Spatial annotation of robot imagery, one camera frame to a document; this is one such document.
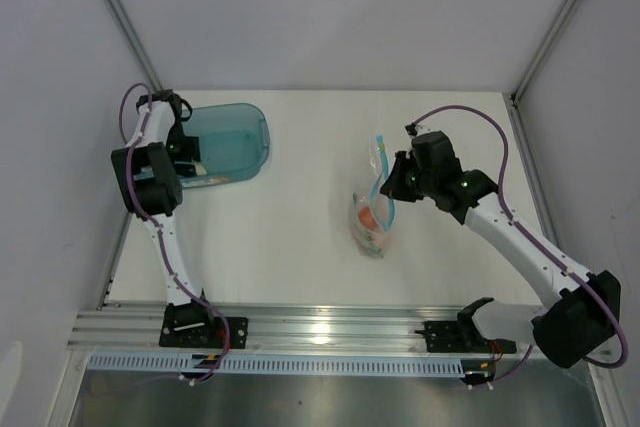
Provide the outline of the white toy egg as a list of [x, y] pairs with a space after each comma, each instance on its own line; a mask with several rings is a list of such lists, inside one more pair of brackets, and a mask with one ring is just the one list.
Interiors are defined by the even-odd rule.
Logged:
[[195, 176], [206, 176], [207, 170], [201, 163], [193, 163], [193, 171]]

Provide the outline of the left frame post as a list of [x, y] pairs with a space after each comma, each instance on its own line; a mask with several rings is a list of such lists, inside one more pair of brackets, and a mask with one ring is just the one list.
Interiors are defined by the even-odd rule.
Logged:
[[145, 46], [122, 0], [103, 0], [134, 61], [147, 83], [154, 90], [163, 89], [162, 81], [153, 66]]

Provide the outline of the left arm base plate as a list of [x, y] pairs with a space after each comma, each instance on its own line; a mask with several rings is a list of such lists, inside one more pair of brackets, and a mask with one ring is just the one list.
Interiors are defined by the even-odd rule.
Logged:
[[183, 349], [244, 349], [249, 319], [227, 317], [226, 329], [221, 317], [197, 302], [175, 306], [168, 304], [164, 311], [159, 346]]

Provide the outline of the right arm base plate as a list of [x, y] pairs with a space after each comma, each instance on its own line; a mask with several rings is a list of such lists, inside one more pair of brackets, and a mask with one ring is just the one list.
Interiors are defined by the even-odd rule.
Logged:
[[459, 321], [425, 321], [414, 331], [420, 335], [429, 353], [515, 354], [516, 343], [509, 340], [488, 340], [472, 325]]

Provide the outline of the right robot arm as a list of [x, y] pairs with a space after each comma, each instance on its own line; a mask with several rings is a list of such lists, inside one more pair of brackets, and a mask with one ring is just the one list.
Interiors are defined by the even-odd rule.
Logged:
[[491, 244], [536, 293], [536, 305], [482, 298], [460, 311], [464, 320], [456, 336], [464, 348], [479, 350], [494, 339], [528, 343], [556, 366], [569, 368], [615, 335], [618, 279], [608, 271], [591, 272], [530, 232], [501, 199], [496, 182], [480, 170], [462, 169], [443, 132], [418, 135], [409, 150], [396, 152], [380, 192], [400, 202], [431, 199]]

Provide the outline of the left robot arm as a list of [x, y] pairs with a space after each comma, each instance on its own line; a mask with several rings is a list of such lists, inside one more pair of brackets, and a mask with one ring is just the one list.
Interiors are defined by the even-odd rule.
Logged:
[[167, 292], [159, 344], [204, 347], [217, 323], [206, 308], [201, 282], [190, 272], [177, 233], [176, 209], [183, 200], [178, 170], [200, 159], [199, 143], [184, 134], [182, 114], [191, 107], [171, 90], [147, 93], [136, 102], [138, 121], [125, 145], [110, 159], [128, 212], [142, 220], [159, 258]]

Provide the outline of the clear zip top bag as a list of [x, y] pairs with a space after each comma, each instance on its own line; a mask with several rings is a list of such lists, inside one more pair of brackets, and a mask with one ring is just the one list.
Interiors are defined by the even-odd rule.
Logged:
[[385, 139], [382, 135], [376, 135], [368, 139], [366, 148], [357, 152], [352, 162], [351, 194], [348, 211], [348, 227], [356, 247], [360, 253], [370, 259], [383, 259], [388, 249], [378, 252], [377, 255], [368, 255], [363, 251], [359, 243], [361, 232], [373, 233], [365, 229], [358, 220], [358, 211], [364, 206], [369, 206], [376, 220], [383, 228], [381, 232], [390, 232], [395, 221], [396, 208], [393, 200], [379, 193], [380, 187], [387, 180], [390, 173]]

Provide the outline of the aluminium mounting rail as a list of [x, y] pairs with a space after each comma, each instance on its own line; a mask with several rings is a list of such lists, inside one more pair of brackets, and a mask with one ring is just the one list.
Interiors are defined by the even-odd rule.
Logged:
[[[340, 307], [226, 304], [228, 317], [249, 320], [243, 354], [408, 357], [426, 352], [416, 333], [426, 321], [449, 321], [456, 307]], [[77, 314], [70, 350], [158, 351], [164, 306], [108, 304]]]

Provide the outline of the right frame post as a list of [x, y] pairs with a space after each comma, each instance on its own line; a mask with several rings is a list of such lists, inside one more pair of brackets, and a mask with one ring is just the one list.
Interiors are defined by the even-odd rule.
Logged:
[[542, 40], [535, 49], [526, 68], [519, 77], [516, 87], [510, 95], [511, 104], [518, 108], [545, 63], [552, 55], [556, 45], [561, 40], [574, 15], [584, 0], [562, 0], [557, 12], [547, 27]]

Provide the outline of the green toy pepper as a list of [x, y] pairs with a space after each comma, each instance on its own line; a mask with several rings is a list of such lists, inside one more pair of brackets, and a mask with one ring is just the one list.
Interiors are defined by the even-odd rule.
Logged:
[[379, 247], [376, 238], [371, 236], [369, 232], [361, 232], [359, 234], [359, 243], [364, 252], [368, 255], [377, 255]]

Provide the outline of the teal plastic tub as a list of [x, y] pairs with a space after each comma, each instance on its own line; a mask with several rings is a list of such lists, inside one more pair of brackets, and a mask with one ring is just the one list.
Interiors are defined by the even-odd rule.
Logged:
[[266, 117], [249, 103], [199, 107], [180, 132], [199, 138], [199, 163], [207, 170], [206, 176], [195, 176], [193, 168], [175, 169], [185, 189], [249, 180], [270, 154]]

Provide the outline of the frame post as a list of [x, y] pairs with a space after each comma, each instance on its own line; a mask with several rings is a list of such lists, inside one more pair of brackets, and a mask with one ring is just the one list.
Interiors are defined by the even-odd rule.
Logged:
[[547, 27], [542, 40], [535, 49], [526, 68], [519, 77], [516, 87], [510, 95], [511, 104], [518, 108], [545, 63], [552, 55], [556, 45], [561, 40], [574, 15], [584, 0], [562, 0], [557, 12]]
[[122, 0], [103, 0], [134, 61], [147, 83], [154, 90], [163, 89], [162, 81], [153, 66], [145, 46]]

